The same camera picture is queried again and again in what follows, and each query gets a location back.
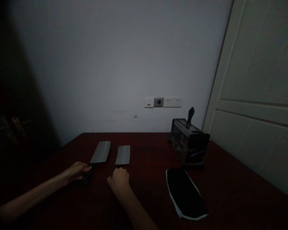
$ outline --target kitchen knife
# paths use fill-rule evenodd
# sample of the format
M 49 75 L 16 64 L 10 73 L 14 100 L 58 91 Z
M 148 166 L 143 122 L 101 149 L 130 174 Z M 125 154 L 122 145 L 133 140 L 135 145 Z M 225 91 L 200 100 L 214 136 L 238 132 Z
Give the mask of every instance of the kitchen knife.
M 88 185 L 88 183 L 90 182 L 92 173 L 95 170 L 97 163 L 102 163 L 102 162 L 107 161 L 110 146 L 111 146 L 111 141 L 103 141 L 103 142 L 98 143 L 97 148 L 94 152 L 94 155 L 93 155 L 93 157 L 89 163 L 89 166 L 88 166 L 88 167 L 91 166 L 92 169 L 90 171 L 84 173 L 83 178 L 81 180 L 81 183 L 83 185 Z
M 130 161 L 130 145 L 118 147 L 115 168 L 120 168 L 121 165 L 128 165 Z

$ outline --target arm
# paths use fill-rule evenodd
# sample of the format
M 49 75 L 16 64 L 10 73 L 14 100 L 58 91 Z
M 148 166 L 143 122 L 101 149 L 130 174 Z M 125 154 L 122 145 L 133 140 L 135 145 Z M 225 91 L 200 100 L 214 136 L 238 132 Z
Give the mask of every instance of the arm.
M 134 229 L 158 229 L 133 193 L 129 185 L 129 173 L 125 169 L 115 169 L 113 175 L 108 177 L 107 182 L 125 209 Z
M 0 206 L 0 219 L 4 222 L 11 222 L 17 219 L 39 202 L 49 197 L 55 191 L 69 184 L 73 180 L 82 179 L 83 172 L 87 172 L 90 169 L 91 167 L 87 167 L 87 164 L 81 162 L 74 163 L 61 174 Z

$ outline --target cleaver handle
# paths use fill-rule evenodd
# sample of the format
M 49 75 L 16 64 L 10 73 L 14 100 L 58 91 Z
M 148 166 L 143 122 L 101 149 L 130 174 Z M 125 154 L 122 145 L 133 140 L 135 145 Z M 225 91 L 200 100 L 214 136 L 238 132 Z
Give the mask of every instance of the cleaver handle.
M 85 172 L 83 175 L 83 178 L 81 179 L 81 184 L 83 186 L 87 186 L 90 183 L 93 171 L 95 170 L 97 163 L 89 163 L 88 167 L 90 166 L 92 166 L 91 170 L 88 172 Z

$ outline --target dark red table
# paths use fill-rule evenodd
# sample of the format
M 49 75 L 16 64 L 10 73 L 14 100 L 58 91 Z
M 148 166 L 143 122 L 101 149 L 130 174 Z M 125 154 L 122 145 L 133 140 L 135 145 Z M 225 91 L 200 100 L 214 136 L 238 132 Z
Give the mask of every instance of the dark red table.
M 119 145 L 131 145 L 130 184 L 160 229 L 288 229 L 288 196 L 222 148 L 210 142 L 204 171 L 188 171 L 209 216 L 180 219 L 169 196 L 166 169 L 180 167 L 169 133 L 83 133 L 35 168 L 31 187 L 75 161 L 88 163 L 99 141 L 111 141 L 106 163 L 98 165 L 88 187 L 73 183 L 30 210 L 25 229 L 129 229 L 128 217 L 106 179 Z

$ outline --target door panel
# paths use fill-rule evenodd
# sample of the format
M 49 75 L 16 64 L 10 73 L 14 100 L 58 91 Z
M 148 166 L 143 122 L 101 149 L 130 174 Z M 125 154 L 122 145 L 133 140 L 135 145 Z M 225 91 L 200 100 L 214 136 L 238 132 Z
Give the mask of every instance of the door panel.
M 288 0 L 235 0 L 203 130 L 288 194 Z

